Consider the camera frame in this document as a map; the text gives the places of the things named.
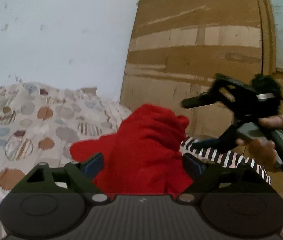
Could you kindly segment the person's right hand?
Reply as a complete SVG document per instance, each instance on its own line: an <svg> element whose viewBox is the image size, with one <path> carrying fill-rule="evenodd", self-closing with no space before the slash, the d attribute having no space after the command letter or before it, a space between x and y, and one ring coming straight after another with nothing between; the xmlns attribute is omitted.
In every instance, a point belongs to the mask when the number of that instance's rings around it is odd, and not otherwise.
<svg viewBox="0 0 283 240"><path fill-rule="evenodd" d="M260 118L259 122L262 126L269 128L279 128L283 130L283 114L271 116L268 118ZM254 139L246 141L238 138L236 140L238 146L247 146L252 158L258 165L261 165L267 172L277 173L280 170L275 167L277 151L275 150L275 142L267 139Z"/></svg>

